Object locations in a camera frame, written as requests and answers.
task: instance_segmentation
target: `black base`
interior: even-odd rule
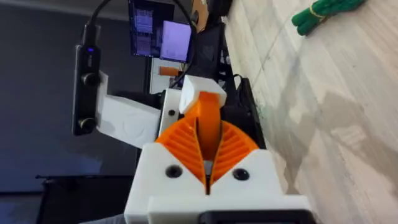
[[[200,224],[316,224],[311,212],[306,210],[222,211],[205,212]]]

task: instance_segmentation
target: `white bracket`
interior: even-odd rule
[[[141,148],[154,142],[160,110],[123,97],[111,96],[108,76],[100,71],[97,97],[97,130],[105,135]]]

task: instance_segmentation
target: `green object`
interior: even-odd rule
[[[319,0],[292,18],[300,35],[308,35],[322,21],[339,12],[352,11],[365,0]]]

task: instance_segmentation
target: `black cable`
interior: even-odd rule
[[[189,16],[187,10],[182,6],[179,0],[173,0],[173,2],[181,9],[182,13],[184,14],[185,18],[187,19],[190,27],[191,27],[191,40],[192,40],[192,49],[191,49],[191,60],[188,63],[187,69],[185,69],[182,74],[170,85],[170,88],[175,87],[187,74],[187,71],[192,67],[193,61],[196,59],[196,52],[197,52],[197,28],[194,25],[191,17]]]
[[[88,21],[88,24],[95,25],[95,21],[97,20],[98,14],[101,12],[101,10],[110,2],[111,0],[103,0],[101,4],[95,9],[93,12],[93,15],[90,17],[90,20]]]

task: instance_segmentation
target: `monitor screen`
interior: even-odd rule
[[[164,21],[174,18],[174,5],[129,0],[131,54],[160,57]]]
[[[186,62],[190,38],[191,27],[188,24],[164,21],[160,59]]]

